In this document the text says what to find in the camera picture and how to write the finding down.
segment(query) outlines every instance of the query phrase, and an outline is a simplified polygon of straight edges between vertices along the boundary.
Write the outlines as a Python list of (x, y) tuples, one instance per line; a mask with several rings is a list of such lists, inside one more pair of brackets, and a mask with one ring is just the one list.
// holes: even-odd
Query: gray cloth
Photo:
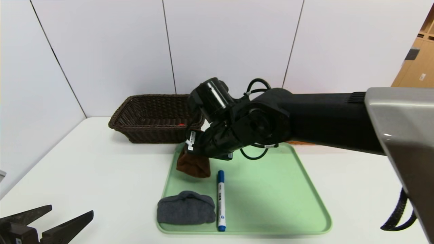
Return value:
[(157, 207), (158, 223), (203, 224), (216, 221), (215, 204), (210, 196), (183, 191), (161, 199)]

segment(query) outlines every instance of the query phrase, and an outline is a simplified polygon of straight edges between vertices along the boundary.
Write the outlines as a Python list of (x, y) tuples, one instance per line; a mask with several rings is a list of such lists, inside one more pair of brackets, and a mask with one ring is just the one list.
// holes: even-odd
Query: wicker basket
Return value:
[[(188, 95), (137, 95), (128, 97), (116, 110), (108, 126), (123, 133), (132, 143), (180, 143), (193, 114)], [(190, 129), (204, 123), (197, 116)]]

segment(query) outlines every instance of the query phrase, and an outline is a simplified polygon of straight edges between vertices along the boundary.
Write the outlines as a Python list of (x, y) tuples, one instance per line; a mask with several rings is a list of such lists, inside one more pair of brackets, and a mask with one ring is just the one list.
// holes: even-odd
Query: brown sock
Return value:
[(187, 144), (179, 154), (176, 170), (196, 178), (207, 178), (211, 176), (210, 159), (205, 156), (186, 153)]

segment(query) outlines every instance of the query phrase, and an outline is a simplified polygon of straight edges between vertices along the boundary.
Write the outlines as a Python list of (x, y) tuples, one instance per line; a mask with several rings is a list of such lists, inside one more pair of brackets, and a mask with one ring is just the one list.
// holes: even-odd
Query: blue marker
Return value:
[(218, 172), (218, 231), (226, 230), (226, 208), (224, 206), (224, 172)]

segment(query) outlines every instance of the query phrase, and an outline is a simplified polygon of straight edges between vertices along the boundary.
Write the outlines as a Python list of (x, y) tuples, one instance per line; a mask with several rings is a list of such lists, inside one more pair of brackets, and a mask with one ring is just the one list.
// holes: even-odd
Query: marker label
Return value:
[(226, 226), (226, 208), (224, 206), (224, 183), (218, 183), (218, 226)]

